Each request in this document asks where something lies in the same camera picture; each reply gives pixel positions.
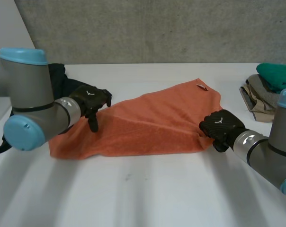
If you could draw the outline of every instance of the table surface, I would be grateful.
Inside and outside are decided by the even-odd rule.
[[[67,75],[108,89],[113,103],[202,79],[252,130],[239,93],[251,64],[68,65]],[[0,121],[2,127],[9,112]],[[0,227],[286,227],[286,197],[228,150],[57,160],[48,145],[0,155]]]

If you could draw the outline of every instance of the stack of clothes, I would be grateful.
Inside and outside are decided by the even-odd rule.
[[[280,92],[286,88],[286,65],[263,63],[250,76],[240,93],[258,122],[272,122]]]

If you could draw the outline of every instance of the green cloth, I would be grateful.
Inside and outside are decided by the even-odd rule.
[[[280,93],[286,88],[286,65],[263,63],[257,72],[267,81],[271,91]]]

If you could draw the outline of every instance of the black cable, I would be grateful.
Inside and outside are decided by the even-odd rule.
[[[6,142],[6,140],[3,141],[3,143],[0,146],[0,154],[11,149],[11,145],[9,145],[9,143]]]

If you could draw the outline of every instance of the folded clothes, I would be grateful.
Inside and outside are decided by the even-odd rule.
[[[99,111],[97,133],[81,118],[67,133],[49,141],[51,156],[84,159],[96,154],[199,152],[213,142],[199,129],[199,123],[220,109],[220,94],[196,79]]]
[[[286,88],[286,65],[263,63],[257,72],[267,81],[271,91],[280,93]]]
[[[272,122],[275,108],[262,101],[250,85],[240,87],[240,93],[249,111],[258,122]]]
[[[258,94],[261,100],[265,101],[272,107],[277,107],[277,102],[279,100],[279,94],[272,92],[267,86],[267,82],[260,75],[255,74],[248,77],[249,85]]]

